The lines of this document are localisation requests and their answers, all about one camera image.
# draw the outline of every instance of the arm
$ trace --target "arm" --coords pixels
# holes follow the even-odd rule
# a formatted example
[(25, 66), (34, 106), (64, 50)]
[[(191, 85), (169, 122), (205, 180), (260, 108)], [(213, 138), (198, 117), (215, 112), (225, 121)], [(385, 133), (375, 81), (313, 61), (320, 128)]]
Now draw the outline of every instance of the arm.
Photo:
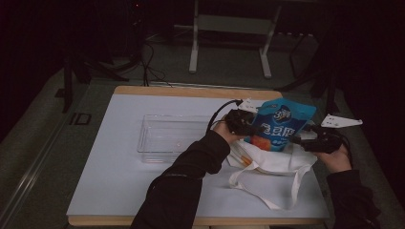
[(373, 191), (361, 184), (344, 145), (331, 153), (314, 153), (331, 172), (327, 177), (335, 214), (335, 229), (379, 228), (380, 211), (373, 204)]
[(213, 131), (190, 145), (150, 185), (146, 200), (131, 228), (191, 228), (200, 200), (205, 173), (217, 174), (230, 152), (232, 135), (220, 122)]

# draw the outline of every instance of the white tabletop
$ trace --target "white tabletop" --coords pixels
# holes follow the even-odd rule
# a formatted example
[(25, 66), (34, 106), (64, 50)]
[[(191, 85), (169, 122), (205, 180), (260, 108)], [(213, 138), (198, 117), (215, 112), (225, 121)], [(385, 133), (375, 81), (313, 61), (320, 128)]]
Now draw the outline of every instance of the white tabletop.
[[(170, 166), (141, 161), (137, 147), (144, 115), (212, 116), (227, 101), (229, 98), (113, 94), (69, 206), (70, 223), (129, 225), (144, 201), (150, 182)], [(265, 102), (252, 101), (257, 106)], [(235, 108), (229, 105), (218, 117)], [(312, 223), (313, 219), (329, 217), (313, 171), (305, 174), (294, 208), (274, 211), (249, 193), (229, 187), (230, 175), (238, 170), (225, 161), (217, 175), (204, 178), (195, 224), (231, 224), (229, 219), (246, 219), (249, 224), (277, 223), (279, 219)], [(290, 203), (293, 177), (251, 173), (244, 177), (249, 182), (264, 180), (263, 190), (275, 203), (282, 206)]]

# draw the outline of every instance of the wooden table edge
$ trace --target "wooden table edge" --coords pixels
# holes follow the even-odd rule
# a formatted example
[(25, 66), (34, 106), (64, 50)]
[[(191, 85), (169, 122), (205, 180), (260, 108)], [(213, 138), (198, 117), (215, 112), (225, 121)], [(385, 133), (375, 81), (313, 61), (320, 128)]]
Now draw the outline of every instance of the wooden table edge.
[[(129, 226), (134, 217), (69, 216), (72, 226)], [(271, 218), (195, 218), (194, 226), (234, 225), (310, 225), (322, 224), (325, 219)]]
[(228, 88), (188, 88), (188, 87), (141, 87), (117, 86), (114, 94), (162, 95), (183, 97), (212, 97), (229, 99), (271, 100), (282, 97), (280, 92), (271, 90), (228, 89)]

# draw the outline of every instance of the blue snack bag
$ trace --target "blue snack bag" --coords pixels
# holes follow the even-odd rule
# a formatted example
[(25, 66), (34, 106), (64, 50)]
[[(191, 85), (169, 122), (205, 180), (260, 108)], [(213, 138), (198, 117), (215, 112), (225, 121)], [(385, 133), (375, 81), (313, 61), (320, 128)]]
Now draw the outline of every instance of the blue snack bag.
[(263, 128), (261, 133), (245, 141), (266, 151), (281, 152), (292, 135), (299, 133), (315, 114), (316, 108), (277, 98), (262, 104), (252, 126)]

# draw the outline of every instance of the table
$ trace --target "table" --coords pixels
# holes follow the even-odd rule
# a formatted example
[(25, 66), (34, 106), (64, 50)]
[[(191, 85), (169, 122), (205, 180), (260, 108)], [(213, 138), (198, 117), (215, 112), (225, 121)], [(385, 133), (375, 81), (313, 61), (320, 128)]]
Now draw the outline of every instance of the table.
[(271, 71), (267, 60), (267, 51), (274, 29), (277, 24), (282, 6), (278, 5), (272, 19), (241, 18), (230, 16), (218, 16), (199, 14), (199, 0), (194, 1), (194, 22), (193, 22), (193, 46), (190, 58), (190, 73), (197, 72), (197, 62), (199, 55), (198, 32), (206, 31), (231, 31), (252, 34), (266, 34), (266, 43), (259, 50), (265, 78), (271, 78)]
[[(274, 91), (118, 86), (67, 211), (69, 223), (131, 224), (149, 183), (170, 166), (141, 161), (137, 146), (144, 115), (212, 116), (230, 99), (251, 98), (260, 105), (281, 96)], [(228, 179), (238, 170), (224, 161), (217, 175), (205, 177), (194, 225), (317, 224), (329, 217), (313, 171), (304, 175), (293, 209), (270, 211), (258, 198), (229, 188)], [(288, 197), (279, 194), (290, 185), (292, 177), (269, 178), (268, 192), (279, 203), (288, 202)]]

